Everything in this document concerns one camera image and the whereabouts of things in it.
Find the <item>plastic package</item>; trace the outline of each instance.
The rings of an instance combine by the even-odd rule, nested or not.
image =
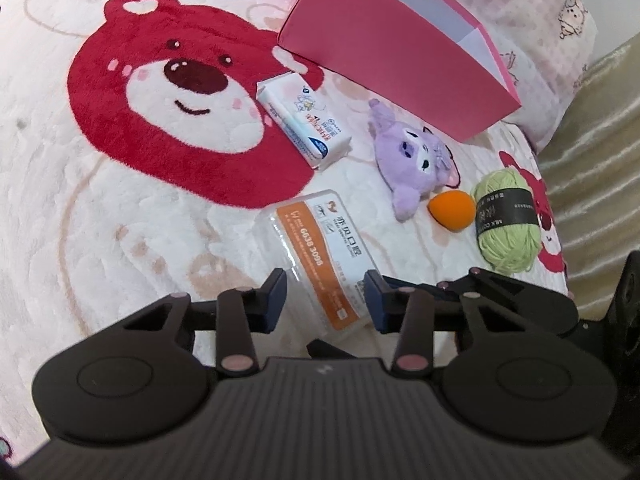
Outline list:
[[[259,82],[256,98],[315,170],[324,170],[351,149],[351,135],[300,74]]]
[[[338,342],[370,320],[364,273],[375,263],[333,190],[265,208],[256,234],[270,266],[287,273],[284,314],[306,342]]]

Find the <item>beige satin curtain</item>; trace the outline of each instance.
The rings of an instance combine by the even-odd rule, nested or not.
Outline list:
[[[540,171],[569,290],[583,318],[600,319],[626,256],[640,248],[640,35],[585,74]]]

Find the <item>orange makeup sponge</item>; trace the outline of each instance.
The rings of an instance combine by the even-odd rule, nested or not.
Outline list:
[[[440,225],[453,232],[469,227],[476,217],[476,202],[459,189],[436,195],[429,200],[427,209]]]

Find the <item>pink box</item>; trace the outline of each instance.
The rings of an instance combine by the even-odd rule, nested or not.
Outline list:
[[[297,0],[278,44],[461,142],[520,107],[487,31],[456,0]]]

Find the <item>bear eye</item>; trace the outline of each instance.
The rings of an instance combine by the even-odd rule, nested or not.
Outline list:
[[[218,61],[222,66],[231,66],[234,63],[229,54],[223,54],[218,58]]]

